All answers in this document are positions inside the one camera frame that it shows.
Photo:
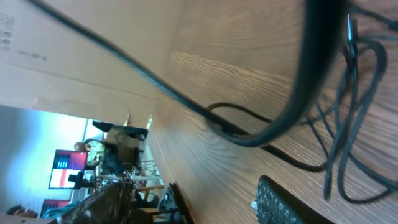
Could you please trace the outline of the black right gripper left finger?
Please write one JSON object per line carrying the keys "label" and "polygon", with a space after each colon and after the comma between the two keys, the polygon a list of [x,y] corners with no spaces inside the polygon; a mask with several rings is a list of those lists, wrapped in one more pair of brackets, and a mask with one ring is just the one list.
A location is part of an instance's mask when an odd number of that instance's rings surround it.
{"label": "black right gripper left finger", "polygon": [[133,185],[113,182],[102,186],[50,224],[126,223],[134,197]]}

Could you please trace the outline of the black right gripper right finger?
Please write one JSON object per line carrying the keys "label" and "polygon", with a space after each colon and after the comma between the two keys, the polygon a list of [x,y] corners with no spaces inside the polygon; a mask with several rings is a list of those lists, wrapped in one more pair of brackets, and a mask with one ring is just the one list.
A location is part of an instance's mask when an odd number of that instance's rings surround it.
{"label": "black right gripper right finger", "polygon": [[266,175],[251,202],[260,224],[333,224]]}

